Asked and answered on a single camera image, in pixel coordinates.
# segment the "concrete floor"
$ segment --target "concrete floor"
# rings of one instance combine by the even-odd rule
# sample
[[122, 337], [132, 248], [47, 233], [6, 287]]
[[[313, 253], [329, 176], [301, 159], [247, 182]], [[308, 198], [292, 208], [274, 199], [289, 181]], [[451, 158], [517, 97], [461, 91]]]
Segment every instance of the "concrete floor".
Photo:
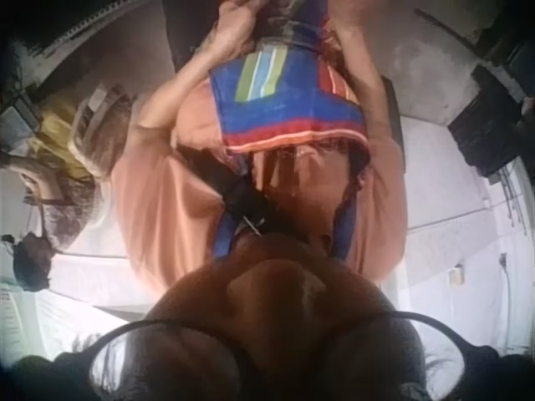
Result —
[[[370, 15], [365, 29], [372, 53], [381, 73], [393, 80], [405, 117], [448, 124], [476, 94], [470, 73], [477, 58], [414, 9], [426, 10], [469, 38], [492, 22], [499, 2], [397, 0]], [[160, 2], [112, 23], [75, 57], [90, 71], [79, 84], [82, 93], [98, 80], [123, 84], [131, 94], [151, 91], [173, 74]]]

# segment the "striped fabric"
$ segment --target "striped fabric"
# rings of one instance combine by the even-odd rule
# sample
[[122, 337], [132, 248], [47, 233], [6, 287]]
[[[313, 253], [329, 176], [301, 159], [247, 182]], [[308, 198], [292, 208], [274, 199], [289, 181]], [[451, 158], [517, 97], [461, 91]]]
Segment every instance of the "striped fabric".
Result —
[[346, 139], [367, 152], [364, 116], [316, 53], [268, 45], [211, 73], [222, 141], [234, 153]]

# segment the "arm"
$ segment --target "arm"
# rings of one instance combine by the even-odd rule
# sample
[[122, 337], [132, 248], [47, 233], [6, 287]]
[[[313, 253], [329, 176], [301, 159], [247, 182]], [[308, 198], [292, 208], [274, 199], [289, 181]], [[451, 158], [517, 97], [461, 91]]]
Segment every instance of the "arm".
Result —
[[375, 67], [358, 25], [337, 31], [350, 85], [360, 101], [370, 138], [391, 137], [388, 100], [383, 80]]
[[358, 241], [354, 265], [375, 282], [401, 261], [407, 236], [404, 161], [392, 137], [382, 78], [357, 24], [338, 30], [344, 59], [366, 121], [371, 161], [359, 193]]
[[140, 111], [137, 125], [142, 129], [163, 129], [167, 133], [186, 96], [217, 66], [217, 56], [209, 49], [196, 53], [171, 80], [161, 85]]
[[28, 177], [35, 185], [30, 185], [23, 178], [33, 195], [42, 201], [63, 201], [64, 194], [56, 180], [54, 170], [46, 165], [39, 163], [37, 160], [27, 157], [9, 156], [7, 168], [22, 176]]
[[171, 129], [186, 96], [208, 76], [212, 68], [251, 48], [256, 16], [266, 2], [231, 0], [220, 6], [217, 26], [200, 51], [173, 79], [161, 85], [141, 109], [137, 126], [127, 139], [127, 147], [139, 143], [139, 139], [150, 137], [169, 143]]

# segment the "short-sleeved shirt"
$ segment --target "short-sleeved shirt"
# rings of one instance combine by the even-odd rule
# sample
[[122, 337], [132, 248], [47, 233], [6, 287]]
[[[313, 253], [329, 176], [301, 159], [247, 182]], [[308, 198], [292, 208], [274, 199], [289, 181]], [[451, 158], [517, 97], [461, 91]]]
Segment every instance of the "short-sleeved shirt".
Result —
[[[337, 80], [349, 94], [347, 84], [339, 76]], [[352, 93], [349, 98], [357, 101]], [[232, 144], [224, 134], [213, 83], [207, 80], [181, 106], [171, 143], [209, 149], [234, 168], [226, 157]], [[404, 166], [392, 138], [370, 136], [366, 146], [370, 162], [359, 173], [356, 223], [344, 262], [377, 282], [405, 249]], [[331, 140], [248, 153], [255, 186], [291, 216], [313, 246], [326, 252], [352, 180], [348, 152], [347, 142]], [[182, 164], [170, 144], [148, 140], [127, 150], [113, 171], [112, 186], [130, 262], [157, 295], [214, 257], [222, 199]]]

